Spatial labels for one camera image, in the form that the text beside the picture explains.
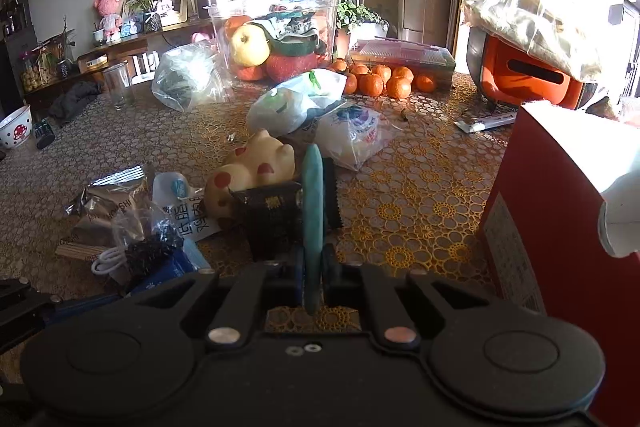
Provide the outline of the picture frame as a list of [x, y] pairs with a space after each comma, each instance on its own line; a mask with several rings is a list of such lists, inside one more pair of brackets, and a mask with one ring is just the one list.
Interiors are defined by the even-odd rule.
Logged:
[[158, 0], [156, 12], [163, 28], [185, 23], [189, 17], [189, 0]]

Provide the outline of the silver foil snack packet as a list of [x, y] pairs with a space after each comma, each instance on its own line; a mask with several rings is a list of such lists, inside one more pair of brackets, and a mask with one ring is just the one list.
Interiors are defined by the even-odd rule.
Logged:
[[149, 207], [154, 176], [154, 168], [143, 164], [91, 181], [64, 209], [67, 216], [78, 220], [60, 240], [55, 254], [86, 261], [114, 247], [114, 219], [126, 211]]

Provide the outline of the white blue food bag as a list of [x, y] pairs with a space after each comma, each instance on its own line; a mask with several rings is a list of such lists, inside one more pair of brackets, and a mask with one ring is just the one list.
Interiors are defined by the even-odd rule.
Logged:
[[308, 119], [300, 128], [303, 137], [337, 167], [357, 172], [395, 138], [396, 129], [376, 110], [343, 104]]

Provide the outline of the black snack packet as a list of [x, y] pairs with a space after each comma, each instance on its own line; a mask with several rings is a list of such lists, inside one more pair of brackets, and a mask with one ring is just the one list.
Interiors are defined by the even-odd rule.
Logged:
[[291, 181], [231, 193], [255, 262], [285, 258], [303, 244], [303, 185]]

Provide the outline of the red cardboard box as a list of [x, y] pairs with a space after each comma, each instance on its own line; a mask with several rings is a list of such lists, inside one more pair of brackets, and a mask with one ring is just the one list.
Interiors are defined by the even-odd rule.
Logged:
[[523, 104], [478, 233], [503, 298], [596, 338], [606, 369], [593, 415], [638, 425], [638, 128]]

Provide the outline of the black remote control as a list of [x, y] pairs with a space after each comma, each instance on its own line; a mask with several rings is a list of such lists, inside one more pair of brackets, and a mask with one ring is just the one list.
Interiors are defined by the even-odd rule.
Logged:
[[34, 138], [38, 150], [48, 147], [54, 140], [55, 134], [50, 124], [45, 120], [40, 120], [34, 126]]

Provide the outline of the tangerine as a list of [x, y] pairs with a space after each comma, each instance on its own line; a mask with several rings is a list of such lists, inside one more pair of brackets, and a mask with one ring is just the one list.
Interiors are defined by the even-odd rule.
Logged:
[[358, 76], [358, 90], [361, 94], [376, 98], [385, 88], [384, 77], [373, 72]]
[[412, 92], [412, 81], [407, 77], [392, 77], [386, 82], [386, 94], [394, 100], [405, 100]]
[[408, 69], [406, 66], [398, 66], [393, 69], [393, 78], [404, 78], [412, 81], [414, 78], [413, 72], [411, 69]]
[[423, 93], [433, 93], [437, 89], [437, 82], [426, 74], [417, 75], [414, 78], [414, 85]]

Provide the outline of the pink pig plush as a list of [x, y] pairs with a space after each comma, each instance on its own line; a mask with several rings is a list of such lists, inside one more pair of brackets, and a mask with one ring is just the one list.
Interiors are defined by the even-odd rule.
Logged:
[[94, 0], [93, 7], [100, 16], [100, 28], [106, 43], [113, 41], [114, 35], [122, 28], [122, 0]]

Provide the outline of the yellow apple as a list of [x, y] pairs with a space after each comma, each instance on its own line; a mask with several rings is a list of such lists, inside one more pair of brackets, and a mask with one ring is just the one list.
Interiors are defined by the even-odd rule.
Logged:
[[233, 62], [243, 67], [262, 65], [270, 55], [265, 31], [253, 23], [240, 26], [232, 35], [230, 44]]

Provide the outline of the crumpled plastic bag on appliance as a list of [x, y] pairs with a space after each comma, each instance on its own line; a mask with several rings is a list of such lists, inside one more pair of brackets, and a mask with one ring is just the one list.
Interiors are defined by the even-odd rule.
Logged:
[[464, 21], [578, 81], [623, 80], [622, 0], [463, 0]]

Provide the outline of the clear glass fruit bowl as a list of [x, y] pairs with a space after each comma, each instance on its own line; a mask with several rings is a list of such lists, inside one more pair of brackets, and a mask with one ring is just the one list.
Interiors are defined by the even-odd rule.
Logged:
[[[235, 80], [280, 83], [331, 64], [337, 0], [238, 0], [207, 7], [217, 46]], [[231, 57], [230, 40], [246, 23], [260, 26], [269, 40], [264, 64], [243, 67]]]

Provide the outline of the white chicken snack pouch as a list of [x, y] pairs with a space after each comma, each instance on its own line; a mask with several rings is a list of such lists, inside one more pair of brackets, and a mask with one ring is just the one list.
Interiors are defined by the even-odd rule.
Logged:
[[161, 172], [154, 176], [152, 199], [172, 221], [184, 239], [198, 243], [221, 231], [204, 206], [204, 188], [193, 187], [183, 174]]

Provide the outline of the spotted cream toy animal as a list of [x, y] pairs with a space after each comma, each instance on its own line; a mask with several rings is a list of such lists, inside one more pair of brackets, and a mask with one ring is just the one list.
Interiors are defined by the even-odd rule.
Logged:
[[291, 181], [295, 173], [295, 152], [290, 144], [273, 138], [266, 129], [254, 133], [235, 147], [224, 163], [207, 179], [204, 205], [209, 218], [233, 218], [235, 192]]

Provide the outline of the clear bag with greens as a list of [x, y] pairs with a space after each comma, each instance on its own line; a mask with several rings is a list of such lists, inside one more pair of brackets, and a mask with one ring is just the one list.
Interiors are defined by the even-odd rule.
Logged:
[[165, 52], [151, 91], [160, 103], [180, 113], [205, 104], [229, 102], [232, 95], [224, 57], [208, 40]]

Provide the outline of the white tube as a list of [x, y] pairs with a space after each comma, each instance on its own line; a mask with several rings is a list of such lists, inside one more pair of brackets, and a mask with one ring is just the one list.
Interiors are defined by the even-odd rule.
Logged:
[[465, 134], [473, 134], [510, 126], [510, 124], [514, 123], [515, 119], [516, 112], [506, 112], [483, 117], [462, 118], [456, 120], [454, 125]]

